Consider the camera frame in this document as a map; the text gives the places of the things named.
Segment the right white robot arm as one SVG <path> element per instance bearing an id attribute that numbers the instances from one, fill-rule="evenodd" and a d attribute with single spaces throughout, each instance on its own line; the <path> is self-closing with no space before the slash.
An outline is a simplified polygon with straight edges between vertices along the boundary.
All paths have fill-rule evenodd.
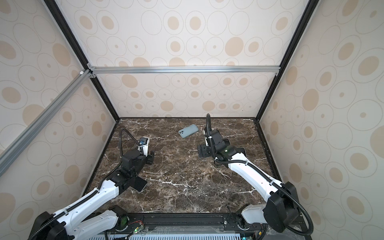
<path id="1" fill-rule="evenodd" d="M 223 139 L 218 130 L 204 129 L 205 143 L 198 146 L 199 156 L 213 157 L 216 164 L 222 164 L 245 179 L 262 196 L 265 204 L 247 205 L 236 212 L 238 225 L 268 224 L 278 233 L 288 229 L 300 215 L 295 186 L 269 176 L 254 165 L 240 148 Z"/>

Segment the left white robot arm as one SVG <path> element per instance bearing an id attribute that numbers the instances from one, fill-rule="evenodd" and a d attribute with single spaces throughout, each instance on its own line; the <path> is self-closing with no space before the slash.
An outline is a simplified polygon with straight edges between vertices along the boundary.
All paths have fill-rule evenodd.
<path id="1" fill-rule="evenodd" d="M 53 214 L 40 214 L 34 222 L 29 239 L 86 240 L 114 228 L 124 230 L 129 218 L 122 208 L 114 206 L 99 215 L 94 212 L 128 188 L 141 192 L 147 181 L 139 177 L 139 173 L 145 165 L 153 164 L 154 158 L 154 152 L 127 151 L 119 166 L 92 192 Z"/>

